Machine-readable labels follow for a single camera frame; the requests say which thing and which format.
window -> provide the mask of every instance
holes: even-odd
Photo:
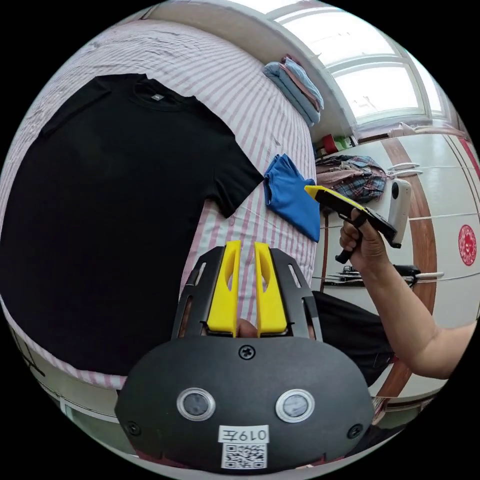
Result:
[[[369,23],[344,11],[302,16],[283,26],[318,55],[326,67],[344,60],[395,53]]]
[[[402,66],[365,68],[334,78],[359,123],[385,112],[399,115],[419,109],[410,76]]]
[[[293,5],[300,0],[230,0],[232,3],[243,5],[260,12],[267,14],[273,10]]]
[[[265,14],[305,45],[312,63],[338,84],[353,127],[450,120],[445,93],[427,69],[361,18],[320,1],[230,1]]]
[[[428,101],[430,102],[430,108],[434,115],[442,114],[442,104],[440,102],[439,92],[435,85],[435,81],[432,76],[429,74],[427,69],[411,54],[410,58],[413,61],[418,73],[420,74],[421,81],[425,86],[426,93],[428,95]]]

folded clothes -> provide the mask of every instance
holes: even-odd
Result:
[[[298,87],[298,89],[308,98],[308,101],[315,107],[317,112],[320,111],[319,101],[305,88],[300,80],[282,63],[280,67],[285,70],[286,74],[290,77],[291,81]]]
[[[295,85],[278,61],[267,63],[262,71],[283,93],[309,127],[313,127],[320,121],[320,113],[315,110],[310,100]]]
[[[319,92],[319,89],[312,83],[307,72],[304,68],[298,64],[298,62],[294,61],[290,58],[285,58],[285,65],[284,65],[289,72],[292,72],[293,75],[298,79],[298,81],[305,87],[308,93],[316,99],[320,110],[324,109],[324,99]]]
[[[318,160],[316,173],[317,185],[360,204],[382,198],[388,178],[372,157],[360,155],[335,155]]]
[[[265,172],[265,203],[299,232],[318,242],[321,228],[319,204],[305,191],[305,185],[315,185],[315,181],[312,178],[305,180],[288,155],[276,155]]]

pink striped bedsheet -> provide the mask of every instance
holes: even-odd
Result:
[[[286,153],[305,178],[315,178],[309,129],[262,74],[258,60],[235,45],[190,26],[137,20],[106,30],[82,47],[33,102],[13,139],[0,177],[0,235],[12,182],[40,129],[67,98],[93,77],[125,73],[145,73],[181,95],[195,95],[231,128],[238,144],[261,173],[276,154]],[[231,240],[242,242],[240,317],[256,323],[255,241],[268,243],[294,257],[311,282],[316,244],[266,209],[260,185],[229,219],[222,217],[215,203],[205,202],[179,294],[199,256]],[[80,371],[54,358],[25,335],[3,301],[1,306],[18,336],[52,365],[93,385],[122,387],[125,377]]]

red object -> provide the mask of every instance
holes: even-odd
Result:
[[[327,155],[335,154],[339,151],[332,135],[326,135],[322,138],[322,140],[323,140],[323,148],[325,149]]]
[[[478,178],[480,179],[480,166],[477,163],[477,160],[475,159],[474,154],[470,150],[469,143],[464,138],[459,138],[458,141],[462,144],[463,148],[465,149],[466,154],[468,155],[468,158],[470,159],[470,161],[473,165],[473,168],[475,169],[476,174],[478,175]]]
[[[325,460],[325,455],[324,455],[320,460],[314,461],[310,465],[312,465],[313,467],[317,467],[318,465],[331,464],[332,462],[336,462],[337,460],[342,460],[344,458],[345,458],[344,456],[339,456],[338,458],[335,458],[334,460],[326,461]]]
[[[153,458],[152,456],[147,455],[139,450],[135,450],[135,453],[138,455],[138,458],[146,460],[147,462],[152,462],[154,464],[167,465],[169,467],[177,467],[179,469],[188,469],[189,467],[183,465],[182,463],[177,463],[176,461],[169,460],[168,458]]]
[[[458,251],[463,263],[471,267],[477,258],[477,239],[470,225],[463,225],[458,234]]]

black pants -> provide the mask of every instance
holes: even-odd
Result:
[[[380,317],[326,293],[313,296],[323,341],[353,360],[368,386],[375,383],[394,357]]]

